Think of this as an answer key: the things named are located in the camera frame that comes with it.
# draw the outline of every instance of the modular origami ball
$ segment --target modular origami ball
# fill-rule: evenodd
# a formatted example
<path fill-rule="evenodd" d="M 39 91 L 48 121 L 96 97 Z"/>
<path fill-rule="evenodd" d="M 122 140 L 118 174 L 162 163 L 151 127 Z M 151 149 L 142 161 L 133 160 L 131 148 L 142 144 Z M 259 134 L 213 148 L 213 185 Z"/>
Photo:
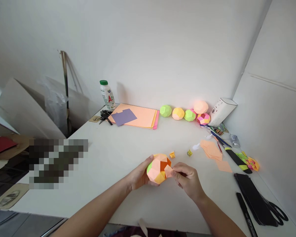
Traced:
<path fill-rule="evenodd" d="M 164 105 L 160 108 L 160 115 L 163 117 L 169 117 L 172 113 L 172 109 L 169 105 Z"/>
<path fill-rule="evenodd" d="M 184 110 L 181 108 L 175 108 L 172 112 L 172 118 L 175 120 L 183 119 L 184 117 Z"/>
<path fill-rule="evenodd" d="M 147 167 L 147 176 L 150 181 L 161 184 L 166 178 L 171 177 L 171 161 L 165 154 L 154 155 L 154 160 Z"/>
<path fill-rule="evenodd" d="M 195 118 L 196 118 L 196 113 L 193 109 L 185 111 L 184 119 L 186 121 L 192 122 Z"/>
<path fill-rule="evenodd" d="M 206 113 L 198 115 L 196 121 L 201 125 L 206 125 L 210 122 L 210 116 Z"/>
<path fill-rule="evenodd" d="M 197 101 L 194 104 L 194 111 L 197 114 L 203 114 L 206 113 L 208 110 L 208 104 L 205 101 Z"/>

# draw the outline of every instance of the clear plastic bottle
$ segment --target clear plastic bottle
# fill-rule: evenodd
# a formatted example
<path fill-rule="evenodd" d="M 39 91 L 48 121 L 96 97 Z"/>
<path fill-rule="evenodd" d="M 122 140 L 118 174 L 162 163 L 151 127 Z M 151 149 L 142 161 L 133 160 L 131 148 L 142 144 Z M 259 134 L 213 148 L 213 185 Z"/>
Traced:
<path fill-rule="evenodd" d="M 113 92 L 111 91 L 108 81 L 101 80 L 100 84 L 101 84 L 101 93 L 102 93 L 104 102 L 106 104 L 106 107 L 108 108 L 109 111 L 113 111 L 114 109 L 116 109 L 116 105 L 115 105 Z"/>

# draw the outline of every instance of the black pen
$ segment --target black pen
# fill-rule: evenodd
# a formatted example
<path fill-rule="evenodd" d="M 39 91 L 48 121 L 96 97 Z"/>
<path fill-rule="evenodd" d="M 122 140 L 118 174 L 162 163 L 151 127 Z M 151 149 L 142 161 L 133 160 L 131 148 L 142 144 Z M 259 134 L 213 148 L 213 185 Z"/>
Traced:
<path fill-rule="evenodd" d="M 243 215 L 244 215 L 244 218 L 246 219 L 246 222 L 247 222 L 247 225 L 249 227 L 249 230 L 250 230 L 250 233 L 251 233 L 251 236 L 252 237 L 258 237 L 257 233 L 256 233 L 256 230 L 254 229 L 254 226 L 253 226 L 253 223 L 251 221 L 251 218 L 249 216 L 249 213 L 248 213 L 248 209 L 247 209 L 247 206 L 246 204 L 244 203 L 244 200 L 241 196 L 241 193 L 236 193 L 237 195 L 237 199 L 239 201 L 239 204 L 240 204 L 240 207 L 241 207 L 241 210 L 243 212 Z"/>

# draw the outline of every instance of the hand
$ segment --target hand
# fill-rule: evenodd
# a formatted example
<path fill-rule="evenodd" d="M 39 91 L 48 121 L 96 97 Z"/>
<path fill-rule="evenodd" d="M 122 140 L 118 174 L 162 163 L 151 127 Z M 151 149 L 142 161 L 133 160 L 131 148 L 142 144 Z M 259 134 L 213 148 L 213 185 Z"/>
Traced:
<path fill-rule="evenodd" d="M 140 188 L 144 184 L 159 186 L 159 184 L 151 182 L 147 176 L 146 168 L 153 161 L 153 159 L 154 155 L 149 156 L 125 177 L 131 191 Z"/>
<path fill-rule="evenodd" d="M 177 163 L 172 169 L 174 171 L 171 172 L 171 175 L 194 202 L 207 197 L 201 186 L 196 169 L 182 162 Z"/>

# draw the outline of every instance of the scissors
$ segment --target scissors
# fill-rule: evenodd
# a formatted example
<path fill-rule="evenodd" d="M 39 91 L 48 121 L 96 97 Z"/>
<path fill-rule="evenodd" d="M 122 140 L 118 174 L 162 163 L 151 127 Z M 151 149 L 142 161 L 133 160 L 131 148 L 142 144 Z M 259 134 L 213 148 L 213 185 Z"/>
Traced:
<path fill-rule="evenodd" d="M 275 218 L 276 222 L 279 225 L 284 225 L 284 222 L 282 221 L 282 219 L 285 220 L 285 221 L 288 221 L 287 215 L 277 205 L 275 205 L 274 203 L 266 200 L 262 195 L 261 195 L 261 197 L 262 197 L 263 201 L 265 202 L 267 208 L 274 214 L 274 216 L 276 216 L 276 218 L 277 218 L 277 220 Z"/>

